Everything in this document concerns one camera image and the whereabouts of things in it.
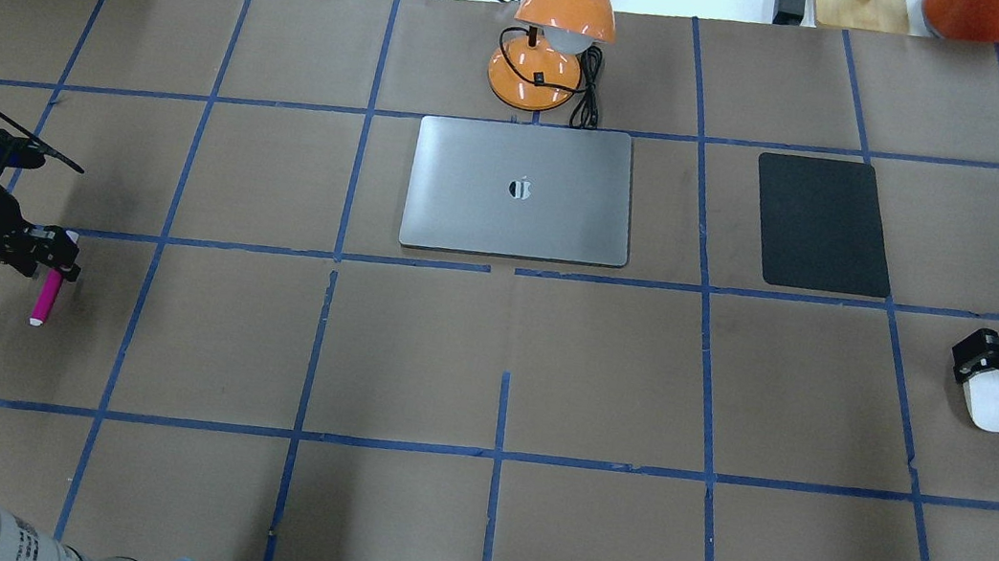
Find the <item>wooden stand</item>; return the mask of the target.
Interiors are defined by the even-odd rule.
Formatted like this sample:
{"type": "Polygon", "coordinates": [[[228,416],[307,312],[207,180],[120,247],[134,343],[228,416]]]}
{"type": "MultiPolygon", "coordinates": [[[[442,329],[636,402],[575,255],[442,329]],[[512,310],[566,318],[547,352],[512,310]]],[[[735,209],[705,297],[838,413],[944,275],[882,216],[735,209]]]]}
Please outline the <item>wooden stand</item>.
{"type": "Polygon", "coordinates": [[[874,34],[909,33],[907,0],[811,0],[816,27],[874,34]]]}

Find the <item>white computer mouse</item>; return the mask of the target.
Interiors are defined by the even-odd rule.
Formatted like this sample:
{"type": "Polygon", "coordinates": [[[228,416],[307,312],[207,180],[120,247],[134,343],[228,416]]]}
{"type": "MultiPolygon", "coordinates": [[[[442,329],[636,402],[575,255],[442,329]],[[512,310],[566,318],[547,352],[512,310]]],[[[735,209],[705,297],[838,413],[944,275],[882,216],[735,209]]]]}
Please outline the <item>white computer mouse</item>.
{"type": "Polygon", "coordinates": [[[999,433],[999,371],[979,371],[963,382],[962,389],[974,426],[988,433],[999,433]]]}

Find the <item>pink marker pen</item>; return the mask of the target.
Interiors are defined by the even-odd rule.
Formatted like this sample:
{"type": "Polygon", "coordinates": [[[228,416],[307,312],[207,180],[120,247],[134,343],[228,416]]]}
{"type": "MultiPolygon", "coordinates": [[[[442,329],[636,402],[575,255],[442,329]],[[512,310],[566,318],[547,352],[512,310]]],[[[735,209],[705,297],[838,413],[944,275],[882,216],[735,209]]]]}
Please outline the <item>pink marker pen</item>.
{"type": "Polygon", "coordinates": [[[46,270],[45,276],[42,277],[42,283],[40,283],[36,303],[33,305],[32,312],[29,312],[28,325],[43,327],[47,324],[52,314],[52,308],[59,298],[61,286],[67,281],[72,268],[73,263],[71,262],[46,270]]]}

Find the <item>orange desk lamp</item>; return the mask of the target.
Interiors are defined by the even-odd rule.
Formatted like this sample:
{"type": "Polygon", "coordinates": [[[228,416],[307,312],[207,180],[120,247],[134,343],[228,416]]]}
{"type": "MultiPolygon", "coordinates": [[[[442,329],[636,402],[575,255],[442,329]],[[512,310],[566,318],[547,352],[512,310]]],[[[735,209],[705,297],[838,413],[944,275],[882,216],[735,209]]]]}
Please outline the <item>orange desk lamp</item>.
{"type": "Polygon", "coordinates": [[[498,34],[489,87],[515,110],[541,113],[572,101],[572,128],[598,127],[601,44],[616,40],[611,0],[520,0],[498,34]]]}

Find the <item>silver closed laptop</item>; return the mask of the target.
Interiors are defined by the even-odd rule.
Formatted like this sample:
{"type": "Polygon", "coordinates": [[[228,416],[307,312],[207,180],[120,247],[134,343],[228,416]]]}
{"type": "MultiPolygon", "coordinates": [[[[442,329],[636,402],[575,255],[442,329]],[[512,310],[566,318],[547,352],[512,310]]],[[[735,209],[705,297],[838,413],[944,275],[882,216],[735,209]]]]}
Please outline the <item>silver closed laptop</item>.
{"type": "Polygon", "coordinates": [[[623,132],[424,117],[399,242],[624,267],[633,155],[623,132]]]}

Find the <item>orange cylindrical container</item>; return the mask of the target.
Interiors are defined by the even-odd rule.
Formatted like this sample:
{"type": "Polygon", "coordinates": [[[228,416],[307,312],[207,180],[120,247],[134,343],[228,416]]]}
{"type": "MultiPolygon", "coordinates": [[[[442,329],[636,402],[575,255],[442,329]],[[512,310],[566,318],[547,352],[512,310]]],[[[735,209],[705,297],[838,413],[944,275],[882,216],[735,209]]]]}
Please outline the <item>orange cylindrical container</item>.
{"type": "Polygon", "coordinates": [[[933,35],[999,43],[999,0],[921,0],[921,8],[933,35]]]}

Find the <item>black mousepad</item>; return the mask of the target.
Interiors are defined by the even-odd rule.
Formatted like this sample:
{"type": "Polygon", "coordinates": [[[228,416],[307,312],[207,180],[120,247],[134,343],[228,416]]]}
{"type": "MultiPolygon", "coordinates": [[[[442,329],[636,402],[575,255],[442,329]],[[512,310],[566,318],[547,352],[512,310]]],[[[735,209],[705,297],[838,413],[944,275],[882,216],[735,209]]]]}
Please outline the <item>black mousepad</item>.
{"type": "Polygon", "coordinates": [[[757,164],[764,281],[890,295],[876,168],[776,152],[760,154],[757,164]]]}

